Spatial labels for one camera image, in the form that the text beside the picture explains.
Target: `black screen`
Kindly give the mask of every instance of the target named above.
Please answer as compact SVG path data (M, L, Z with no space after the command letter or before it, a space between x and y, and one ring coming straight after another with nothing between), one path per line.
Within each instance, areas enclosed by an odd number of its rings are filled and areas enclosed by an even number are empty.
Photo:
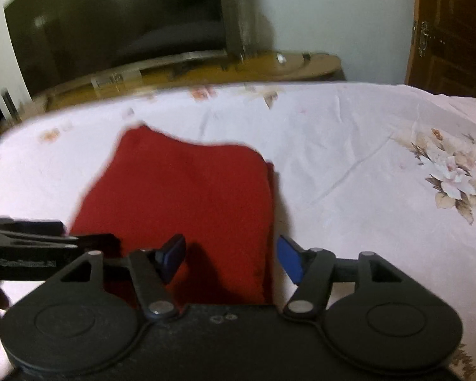
M220 0L14 0L5 17L30 95L124 64L226 46Z

